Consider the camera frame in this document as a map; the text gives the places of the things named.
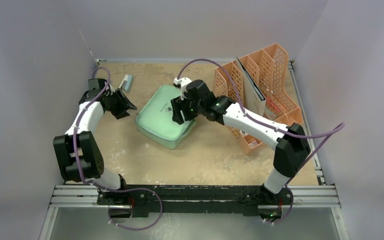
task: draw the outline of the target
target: case lid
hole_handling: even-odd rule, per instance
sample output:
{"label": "case lid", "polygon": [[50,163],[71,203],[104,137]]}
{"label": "case lid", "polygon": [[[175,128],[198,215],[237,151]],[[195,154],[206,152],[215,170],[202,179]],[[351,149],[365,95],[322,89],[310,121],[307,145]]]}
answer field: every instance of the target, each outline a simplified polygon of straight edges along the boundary
{"label": "case lid", "polygon": [[153,135],[168,141],[178,139],[193,121],[181,125],[172,120],[173,107],[170,100],[180,96],[180,90],[161,86],[136,116],[136,123]]}

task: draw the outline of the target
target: metal frame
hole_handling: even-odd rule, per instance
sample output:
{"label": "metal frame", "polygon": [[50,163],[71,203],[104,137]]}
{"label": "metal frame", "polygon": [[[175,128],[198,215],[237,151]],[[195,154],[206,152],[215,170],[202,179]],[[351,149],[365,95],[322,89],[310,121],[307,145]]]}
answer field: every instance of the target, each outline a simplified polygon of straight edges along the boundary
{"label": "metal frame", "polygon": [[[304,119],[305,133],[311,134],[310,126],[307,120],[306,112],[303,106],[301,95],[297,87],[292,63],[289,62],[288,70],[290,72],[293,86],[298,98],[298,104],[302,110]],[[315,149],[312,139],[309,139],[311,150]],[[316,172],[319,186],[290,186],[294,196],[294,208],[330,208],[332,217],[340,240],[348,240],[347,231],[343,221],[341,212],[341,203],[335,186],[326,185],[322,167],[317,154],[313,157],[313,164]],[[54,228],[55,220],[59,208],[117,208],[129,209],[128,205],[97,205],[98,191],[97,188],[90,185],[72,184],[55,186],[46,219],[40,235],[40,240],[49,240]],[[277,208],[275,205],[260,205],[259,209]]]}

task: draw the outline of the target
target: orange plastic organizer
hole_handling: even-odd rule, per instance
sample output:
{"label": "orange plastic organizer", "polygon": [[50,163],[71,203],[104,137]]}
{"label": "orange plastic organizer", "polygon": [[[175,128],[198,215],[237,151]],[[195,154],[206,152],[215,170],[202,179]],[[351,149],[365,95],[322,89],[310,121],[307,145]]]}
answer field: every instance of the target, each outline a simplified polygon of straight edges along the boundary
{"label": "orange plastic organizer", "polygon": [[[285,77],[288,69],[288,53],[277,43],[239,58],[252,79],[266,97],[265,107],[277,123],[292,125],[302,124],[301,108],[286,94]],[[230,74],[239,91],[240,99],[244,102],[244,82],[241,71],[235,62],[223,65]],[[215,69],[213,92],[216,97],[225,95],[237,101],[235,91],[228,76],[218,67]],[[249,134],[243,134],[234,127],[228,127],[238,139],[245,154],[260,149],[264,143]]]}

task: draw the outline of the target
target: green case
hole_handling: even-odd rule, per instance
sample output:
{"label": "green case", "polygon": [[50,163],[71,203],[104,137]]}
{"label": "green case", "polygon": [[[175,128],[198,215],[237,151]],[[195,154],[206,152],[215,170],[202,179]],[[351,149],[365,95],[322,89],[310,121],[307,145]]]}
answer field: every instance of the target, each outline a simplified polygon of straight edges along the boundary
{"label": "green case", "polygon": [[136,116],[139,132],[168,149],[176,148],[196,123],[192,120],[179,125],[172,120],[170,100],[179,96],[179,89],[163,85]]}

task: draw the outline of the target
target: beige table surface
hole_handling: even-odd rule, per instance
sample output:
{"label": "beige table surface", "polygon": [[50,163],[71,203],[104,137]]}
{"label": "beige table surface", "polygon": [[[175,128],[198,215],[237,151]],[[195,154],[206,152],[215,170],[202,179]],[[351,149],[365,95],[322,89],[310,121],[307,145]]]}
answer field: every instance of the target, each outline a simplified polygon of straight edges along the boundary
{"label": "beige table surface", "polygon": [[[238,140],[229,130],[203,116],[181,144],[171,150],[140,133],[136,114],[161,85],[171,85],[183,63],[110,63],[100,64],[111,72],[117,88],[125,74],[133,76],[127,97],[138,108],[132,116],[116,120],[110,112],[101,118],[94,137],[105,166],[124,176],[128,184],[185,185],[261,185],[273,168],[274,152],[265,146],[252,155],[244,155]],[[213,89],[215,67],[207,63],[189,66],[183,77],[202,79]],[[100,70],[98,77],[106,78]],[[287,93],[296,102],[288,73]],[[314,164],[309,161],[290,185],[318,185]]]}

